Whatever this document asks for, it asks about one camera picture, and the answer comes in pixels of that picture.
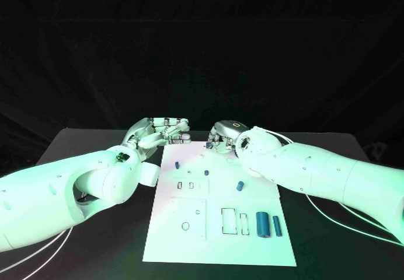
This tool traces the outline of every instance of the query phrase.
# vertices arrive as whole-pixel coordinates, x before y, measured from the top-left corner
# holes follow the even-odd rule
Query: table surface
[[[118,145],[126,131],[63,129],[37,162],[108,149]],[[206,131],[190,131],[204,141]],[[367,161],[350,134],[282,133],[294,142],[314,145],[347,158]],[[162,147],[149,163],[160,165]],[[402,247],[366,237],[331,223],[304,195],[279,187],[279,200],[297,267],[253,265],[177,264],[142,262],[144,243],[155,189],[138,185],[123,204],[95,214],[73,227],[69,239],[47,265],[30,279],[402,279]],[[343,224],[390,239],[387,233],[356,218],[337,203],[312,202]],[[0,274],[21,279],[44,263],[63,237],[22,264]],[[30,255],[48,240],[0,254],[0,268]]]

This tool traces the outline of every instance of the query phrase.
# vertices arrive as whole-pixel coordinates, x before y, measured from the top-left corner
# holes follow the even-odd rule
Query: robotic hand
[[[0,252],[30,245],[121,204],[136,184],[155,186],[160,167],[142,162],[157,146],[190,143],[187,119],[144,118],[121,145],[0,178]],[[73,196],[73,187],[87,195]]]
[[[404,170],[349,159],[281,136],[284,145],[272,134],[281,136],[236,121],[219,121],[206,148],[217,153],[235,150],[252,176],[362,211],[404,243]]]

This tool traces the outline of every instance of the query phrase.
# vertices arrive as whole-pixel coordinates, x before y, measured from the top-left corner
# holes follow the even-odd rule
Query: blue block
[[[275,235],[276,235],[276,236],[281,236],[281,231],[279,231],[279,218],[278,218],[278,216],[274,216],[272,219],[274,219],[274,226],[275,226]]]
[[[239,182],[237,182],[237,185],[236,185],[236,190],[237,190],[237,191],[240,191],[240,190],[242,190],[242,186],[243,186],[243,182],[242,182],[242,181],[239,181]]]
[[[256,235],[269,237],[269,216],[266,212],[256,212]]]

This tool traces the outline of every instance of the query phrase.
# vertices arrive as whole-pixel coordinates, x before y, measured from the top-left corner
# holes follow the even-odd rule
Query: white paper sheet
[[[233,153],[216,154],[203,145],[164,147],[142,261],[295,266],[276,185],[243,172]],[[236,234],[222,233],[222,208],[235,209]],[[269,215],[269,238],[256,236],[259,211]],[[240,234],[239,214],[246,215],[248,235]]]

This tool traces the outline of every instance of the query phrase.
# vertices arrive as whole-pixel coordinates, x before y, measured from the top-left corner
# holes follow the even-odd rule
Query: dark background
[[[64,128],[350,133],[404,168],[402,1],[2,1],[0,172]]]

